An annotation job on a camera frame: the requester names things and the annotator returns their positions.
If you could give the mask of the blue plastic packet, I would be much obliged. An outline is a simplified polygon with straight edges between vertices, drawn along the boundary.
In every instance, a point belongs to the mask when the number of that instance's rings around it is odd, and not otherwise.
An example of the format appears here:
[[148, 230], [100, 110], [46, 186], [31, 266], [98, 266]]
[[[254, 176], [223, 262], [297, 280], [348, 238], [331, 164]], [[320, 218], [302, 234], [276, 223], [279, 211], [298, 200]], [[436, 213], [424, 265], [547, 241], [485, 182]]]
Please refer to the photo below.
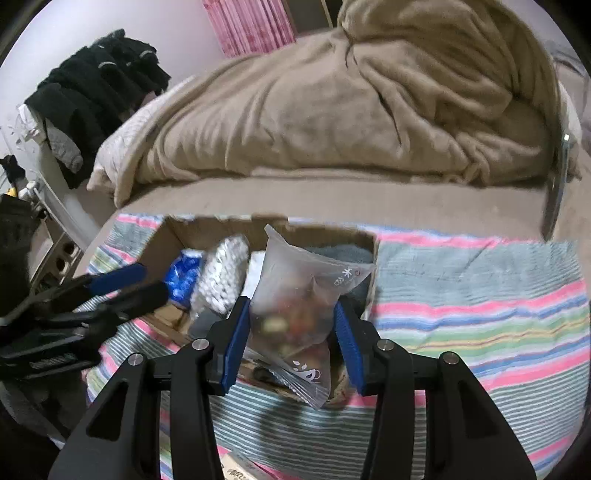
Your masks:
[[168, 289], [169, 301], [178, 308], [187, 310], [195, 285], [200, 276], [204, 253], [193, 249], [184, 249], [171, 263], [164, 277]]

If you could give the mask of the white dotted packet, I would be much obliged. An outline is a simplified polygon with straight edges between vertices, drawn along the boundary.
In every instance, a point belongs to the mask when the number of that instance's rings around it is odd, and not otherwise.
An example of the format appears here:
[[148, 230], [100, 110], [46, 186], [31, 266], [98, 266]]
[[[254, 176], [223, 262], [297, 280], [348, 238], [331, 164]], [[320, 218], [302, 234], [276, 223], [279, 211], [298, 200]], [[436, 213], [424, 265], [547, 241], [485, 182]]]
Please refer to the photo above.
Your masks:
[[242, 293], [249, 260], [249, 241], [242, 234], [225, 237], [206, 252], [190, 297], [193, 320], [207, 309], [228, 315]]

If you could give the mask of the frosted zip bag with snacks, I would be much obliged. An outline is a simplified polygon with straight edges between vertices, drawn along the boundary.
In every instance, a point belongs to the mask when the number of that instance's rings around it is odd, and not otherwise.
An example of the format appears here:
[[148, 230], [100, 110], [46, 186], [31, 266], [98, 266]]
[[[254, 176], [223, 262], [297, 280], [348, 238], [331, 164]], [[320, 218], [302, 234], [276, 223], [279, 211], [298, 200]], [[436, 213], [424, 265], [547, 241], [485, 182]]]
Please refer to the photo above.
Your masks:
[[[359, 231], [300, 229], [285, 239], [272, 225], [267, 236], [259, 285], [250, 298], [249, 357], [259, 369], [269, 372], [270, 381], [290, 390], [315, 409], [332, 396], [332, 361], [329, 338], [335, 325], [338, 299], [324, 301], [315, 295], [312, 283], [319, 273], [341, 273], [343, 265], [312, 254], [308, 247], [353, 244], [373, 253], [374, 238]], [[363, 313], [365, 304], [352, 301], [353, 310]]]

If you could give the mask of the white cloth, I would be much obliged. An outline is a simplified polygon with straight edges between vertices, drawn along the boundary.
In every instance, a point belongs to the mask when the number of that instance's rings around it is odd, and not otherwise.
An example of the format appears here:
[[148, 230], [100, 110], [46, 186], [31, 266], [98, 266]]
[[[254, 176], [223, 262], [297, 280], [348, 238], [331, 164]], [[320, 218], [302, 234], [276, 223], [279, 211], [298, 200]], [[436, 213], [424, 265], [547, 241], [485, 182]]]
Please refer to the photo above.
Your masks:
[[264, 256], [266, 256], [265, 251], [252, 252], [240, 295], [252, 298], [257, 285], [259, 285], [260, 275], [262, 275]]

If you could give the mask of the cardboard box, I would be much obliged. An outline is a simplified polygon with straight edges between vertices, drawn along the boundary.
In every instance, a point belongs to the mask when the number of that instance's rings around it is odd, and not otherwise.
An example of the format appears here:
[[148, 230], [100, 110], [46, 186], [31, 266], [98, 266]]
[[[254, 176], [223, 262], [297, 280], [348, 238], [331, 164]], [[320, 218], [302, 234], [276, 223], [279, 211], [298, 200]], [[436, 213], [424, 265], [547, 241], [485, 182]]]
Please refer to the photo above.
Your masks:
[[148, 323], [177, 345], [207, 334], [242, 296], [249, 345], [240, 377], [312, 408], [344, 395], [332, 308], [346, 298], [358, 315], [372, 301], [374, 235], [284, 218], [164, 217], [138, 260], [169, 289]]

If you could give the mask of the grey-blue knitted sock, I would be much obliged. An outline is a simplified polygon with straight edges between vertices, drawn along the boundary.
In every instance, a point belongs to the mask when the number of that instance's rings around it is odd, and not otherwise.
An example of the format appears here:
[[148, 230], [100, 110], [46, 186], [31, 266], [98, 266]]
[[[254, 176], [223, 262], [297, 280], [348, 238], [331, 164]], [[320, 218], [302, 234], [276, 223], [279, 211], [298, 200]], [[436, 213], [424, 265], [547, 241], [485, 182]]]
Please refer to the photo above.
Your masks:
[[373, 253], [353, 244], [328, 247], [308, 247], [312, 254], [327, 257], [343, 265], [337, 274], [319, 273], [312, 283], [315, 295], [324, 301], [332, 301], [341, 295], [365, 304], [370, 290], [370, 278], [375, 271]]

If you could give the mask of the grey shelf rack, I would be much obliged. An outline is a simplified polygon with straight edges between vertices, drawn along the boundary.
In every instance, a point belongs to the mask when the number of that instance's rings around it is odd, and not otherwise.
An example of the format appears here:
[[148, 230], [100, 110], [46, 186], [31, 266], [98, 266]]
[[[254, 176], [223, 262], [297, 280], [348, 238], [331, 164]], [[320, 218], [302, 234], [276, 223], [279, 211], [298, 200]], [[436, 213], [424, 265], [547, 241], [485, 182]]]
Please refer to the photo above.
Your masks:
[[28, 254], [31, 293], [39, 294], [70, 280], [83, 250], [51, 208], [47, 185], [42, 180], [29, 181], [19, 198], [31, 204], [39, 220]]

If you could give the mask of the striped colourful towel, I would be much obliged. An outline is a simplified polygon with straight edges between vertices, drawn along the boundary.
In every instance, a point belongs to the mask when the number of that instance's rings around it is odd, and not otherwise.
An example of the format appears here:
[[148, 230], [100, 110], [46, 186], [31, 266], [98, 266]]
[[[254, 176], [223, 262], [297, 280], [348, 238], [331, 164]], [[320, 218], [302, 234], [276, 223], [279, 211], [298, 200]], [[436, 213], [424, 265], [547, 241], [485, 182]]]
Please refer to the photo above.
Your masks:
[[[458, 353], [515, 432], [536, 475], [564, 458], [588, 410], [590, 308], [577, 248], [377, 228], [379, 334], [436, 357]], [[211, 402], [221, 451], [281, 479], [356, 479], [375, 400], [319, 410], [238, 382]]]

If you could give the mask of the white quilted duvet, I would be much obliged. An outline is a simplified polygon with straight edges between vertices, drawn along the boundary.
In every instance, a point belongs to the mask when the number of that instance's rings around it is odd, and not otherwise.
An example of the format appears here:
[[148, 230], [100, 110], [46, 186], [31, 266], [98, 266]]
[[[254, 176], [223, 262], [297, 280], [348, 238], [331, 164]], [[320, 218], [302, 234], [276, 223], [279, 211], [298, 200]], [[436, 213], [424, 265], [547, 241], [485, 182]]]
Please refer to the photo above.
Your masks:
[[163, 105], [187, 83], [197, 79], [195, 75], [187, 77], [180, 83], [159, 96], [145, 101], [141, 107], [124, 121], [99, 147], [95, 157], [90, 179], [87, 183], [88, 191], [97, 191], [113, 196], [115, 192], [115, 170], [119, 166], [125, 153], [132, 143], [140, 136], [141, 131], [151, 121], [151, 118]]

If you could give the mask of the pile of black clothes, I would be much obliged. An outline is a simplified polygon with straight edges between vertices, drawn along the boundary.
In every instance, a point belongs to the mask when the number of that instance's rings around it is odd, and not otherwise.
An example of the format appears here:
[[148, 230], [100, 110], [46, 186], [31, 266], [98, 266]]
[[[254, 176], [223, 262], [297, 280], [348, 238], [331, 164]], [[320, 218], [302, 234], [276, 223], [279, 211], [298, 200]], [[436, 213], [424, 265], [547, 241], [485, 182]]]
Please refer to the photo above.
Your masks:
[[147, 96], [162, 94], [170, 75], [152, 45], [118, 29], [53, 68], [25, 100], [68, 188], [90, 177], [102, 143]]

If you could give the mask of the metal phone stand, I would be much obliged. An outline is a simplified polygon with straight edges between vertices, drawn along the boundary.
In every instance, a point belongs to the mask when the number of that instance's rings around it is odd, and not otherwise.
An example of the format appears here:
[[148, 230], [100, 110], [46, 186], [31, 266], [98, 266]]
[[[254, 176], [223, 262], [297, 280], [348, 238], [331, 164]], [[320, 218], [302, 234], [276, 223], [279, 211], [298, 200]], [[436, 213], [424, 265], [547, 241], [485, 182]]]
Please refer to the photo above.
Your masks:
[[557, 151], [555, 163], [550, 170], [548, 178], [548, 190], [541, 234], [545, 241], [550, 241], [555, 232], [556, 224], [560, 214], [562, 200], [569, 177], [570, 152], [573, 138], [570, 133], [562, 135], [560, 148]]

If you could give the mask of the pink curtain left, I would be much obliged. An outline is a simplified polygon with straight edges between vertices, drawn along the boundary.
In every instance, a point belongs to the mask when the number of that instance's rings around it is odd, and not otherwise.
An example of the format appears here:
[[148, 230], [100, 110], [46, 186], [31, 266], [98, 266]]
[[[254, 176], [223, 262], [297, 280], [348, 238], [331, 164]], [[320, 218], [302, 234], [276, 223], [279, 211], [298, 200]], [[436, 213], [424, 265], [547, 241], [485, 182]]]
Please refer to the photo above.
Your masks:
[[226, 58], [270, 53], [296, 42], [283, 1], [211, 0], [202, 5]]

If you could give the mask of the beige fleece blanket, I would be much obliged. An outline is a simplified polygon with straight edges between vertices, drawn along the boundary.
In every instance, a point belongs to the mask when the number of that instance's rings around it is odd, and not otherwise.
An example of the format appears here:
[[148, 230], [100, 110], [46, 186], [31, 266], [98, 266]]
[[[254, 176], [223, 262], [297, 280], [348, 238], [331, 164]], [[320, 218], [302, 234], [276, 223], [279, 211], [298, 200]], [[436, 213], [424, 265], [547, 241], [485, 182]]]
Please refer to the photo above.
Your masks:
[[353, 169], [499, 185], [546, 176], [565, 106], [552, 61], [498, 1], [346, 1], [334, 29], [197, 76], [116, 168], [142, 184]]

